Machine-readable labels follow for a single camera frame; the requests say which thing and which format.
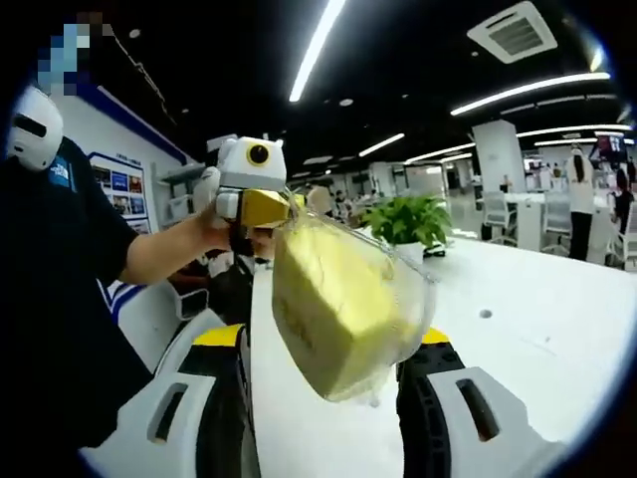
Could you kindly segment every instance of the bulletin board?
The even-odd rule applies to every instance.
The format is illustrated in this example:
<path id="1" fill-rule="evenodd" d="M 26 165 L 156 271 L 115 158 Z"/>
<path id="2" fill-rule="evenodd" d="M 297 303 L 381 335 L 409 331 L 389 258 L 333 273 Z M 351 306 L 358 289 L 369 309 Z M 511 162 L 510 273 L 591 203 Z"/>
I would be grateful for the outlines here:
<path id="1" fill-rule="evenodd" d="M 93 175 L 108 201 L 128 225 L 140 234 L 149 234 L 148 202 L 141 163 L 121 154 L 89 154 Z"/>

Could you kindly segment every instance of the black ceiling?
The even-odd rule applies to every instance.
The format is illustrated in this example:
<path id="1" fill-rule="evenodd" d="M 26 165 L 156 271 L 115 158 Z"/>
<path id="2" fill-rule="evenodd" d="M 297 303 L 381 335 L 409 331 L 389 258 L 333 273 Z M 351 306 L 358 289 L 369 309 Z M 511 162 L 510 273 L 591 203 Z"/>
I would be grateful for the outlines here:
<path id="1" fill-rule="evenodd" d="M 405 133 L 404 139 L 343 166 L 361 168 L 468 142 L 471 126 L 500 118 L 506 109 L 614 93 L 610 82 L 587 82 L 452 117 L 453 108 L 502 90 L 588 72 L 575 22 L 551 0 L 533 3 L 557 40 L 555 50 L 505 65 L 467 37 L 468 30 L 516 3 L 349 0 L 296 104 L 288 101 L 290 91 L 326 0 L 235 0 L 214 2 L 205 11 L 189 0 L 165 10 L 156 4 L 151 11 L 118 8 L 108 20 L 156 83 L 164 107 L 113 38 L 92 52 L 91 70 L 94 81 L 199 160 L 211 137 L 267 132 L 271 139 L 285 140 L 293 174 L 312 170 L 303 166 L 310 157 L 356 155 Z M 138 38 L 129 38 L 132 29 L 140 30 Z M 341 107 L 343 99 L 352 99 L 353 105 Z M 502 118 L 527 131 L 615 123 L 620 112 L 619 101 L 589 100 Z M 523 147 L 535 140 L 526 140 Z M 324 165 L 314 166 L 321 169 Z"/>

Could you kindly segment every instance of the plastic bag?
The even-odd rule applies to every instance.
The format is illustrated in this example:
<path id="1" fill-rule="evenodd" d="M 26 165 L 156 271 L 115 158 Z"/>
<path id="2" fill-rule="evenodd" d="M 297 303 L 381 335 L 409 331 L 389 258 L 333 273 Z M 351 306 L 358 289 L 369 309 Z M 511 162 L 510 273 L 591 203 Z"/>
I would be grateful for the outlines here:
<path id="1" fill-rule="evenodd" d="M 310 386 L 341 401 L 376 389 L 429 329 L 422 266 L 324 216 L 298 212 L 277 232 L 273 313 Z"/>

